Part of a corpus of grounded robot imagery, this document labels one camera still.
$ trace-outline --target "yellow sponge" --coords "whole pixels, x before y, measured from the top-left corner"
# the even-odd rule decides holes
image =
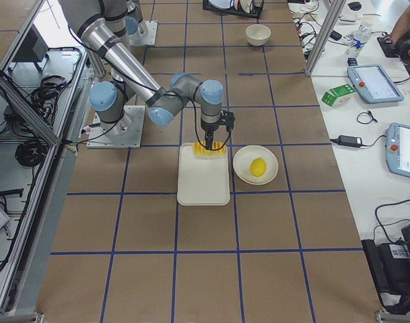
[[[206,150],[206,148],[204,148],[204,145],[204,141],[202,141],[201,144],[200,142],[196,141],[193,145],[193,153],[195,155],[222,155],[226,152],[227,149],[227,147],[221,141],[214,141],[212,143],[212,150]]]

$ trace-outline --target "plastic bottle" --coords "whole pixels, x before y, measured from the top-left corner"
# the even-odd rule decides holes
[[[350,40],[345,55],[348,59],[359,56],[369,38],[372,35],[372,20],[364,18],[360,23],[359,29],[353,33],[353,38]]]

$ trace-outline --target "green box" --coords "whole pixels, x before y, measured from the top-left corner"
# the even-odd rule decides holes
[[[355,90],[349,84],[344,84],[324,93],[321,100],[328,106],[336,106],[348,101],[354,93]]]

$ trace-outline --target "white bowl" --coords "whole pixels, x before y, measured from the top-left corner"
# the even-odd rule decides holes
[[[265,25],[249,25],[246,30],[246,39],[253,46],[264,45],[271,37],[271,30]]]
[[[262,176],[250,173],[250,166],[254,159],[263,158],[266,171]],[[233,168],[241,180],[253,185],[267,184],[278,174],[278,160],[272,151],[263,146],[250,145],[238,150],[233,158]]]

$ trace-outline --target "white tray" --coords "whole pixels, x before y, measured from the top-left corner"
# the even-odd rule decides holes
[[[179,151],[178,202],[181,205],[226,205],[230,201],[227,150],[222,155],[193,153],[193,144]]]

